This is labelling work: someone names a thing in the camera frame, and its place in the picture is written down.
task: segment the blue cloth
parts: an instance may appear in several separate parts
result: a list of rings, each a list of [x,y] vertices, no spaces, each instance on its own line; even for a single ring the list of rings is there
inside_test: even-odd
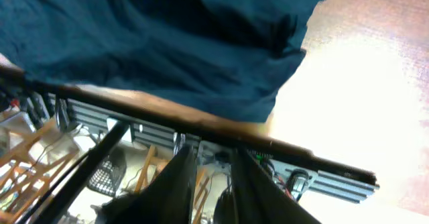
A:
[[[321,0],[0,0],[0,52],[26,77],[145,91],[267,119]]]

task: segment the black pole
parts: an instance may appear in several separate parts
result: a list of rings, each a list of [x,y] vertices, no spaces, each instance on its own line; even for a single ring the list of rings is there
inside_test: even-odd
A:
[[[129,124],[118,121],[104,139],[95,146],[82,166],[73,174],[50,204],[42,211],[34,224],[51,224],[59,222],[77,195],[85,187],[97,166],[109,154],[112,148],[121,140],[128,130]]]

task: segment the table surface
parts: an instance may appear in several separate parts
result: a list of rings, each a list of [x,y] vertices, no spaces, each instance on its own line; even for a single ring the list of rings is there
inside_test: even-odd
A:
[[[429,0],[320,3],[308,22],[307,56],[267,123],[237,123],[147,93],[79,87],[191,123],[280,139],[376,173],[381,189],[358,211],[304,195],[302,205],[322,222],[372,211],[429,215],[427,22]],[[335,219],[326,208],[342,214]],[[408,211],[395,220],[409,220]]]

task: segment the mesh basket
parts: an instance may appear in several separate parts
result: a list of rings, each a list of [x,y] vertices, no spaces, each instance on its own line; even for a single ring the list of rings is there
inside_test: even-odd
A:
[[[95,170],[86,186],[93,191],[115,197],[126,169],[127,163],[123,151],[114,149]]]

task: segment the dark blue fabric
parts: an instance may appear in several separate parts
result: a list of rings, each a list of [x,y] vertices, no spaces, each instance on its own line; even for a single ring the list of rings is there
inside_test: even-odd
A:
[[[0,0],[0,52],[29,79],[141,90],[265,121],[321,0]]]

